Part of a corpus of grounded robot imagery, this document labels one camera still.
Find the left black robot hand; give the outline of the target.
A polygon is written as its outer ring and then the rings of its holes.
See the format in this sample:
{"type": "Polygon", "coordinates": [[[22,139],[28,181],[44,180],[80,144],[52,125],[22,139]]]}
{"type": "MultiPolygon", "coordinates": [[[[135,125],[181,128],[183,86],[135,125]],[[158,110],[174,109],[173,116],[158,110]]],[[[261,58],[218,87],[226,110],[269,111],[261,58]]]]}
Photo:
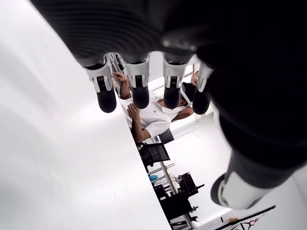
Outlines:
{"type": "Polygon", "coordinates": [[[117,106],[107,55],[121,55],[134,103],[148,105],[148,54],[164,55],[165,104],[179,102],[186,65],[201,61],[193,109],[219,110],[232,154],[212,201],[248,209],[307,163],[304,0],[34,0],[85,69],[99,107],[117,106]]]}

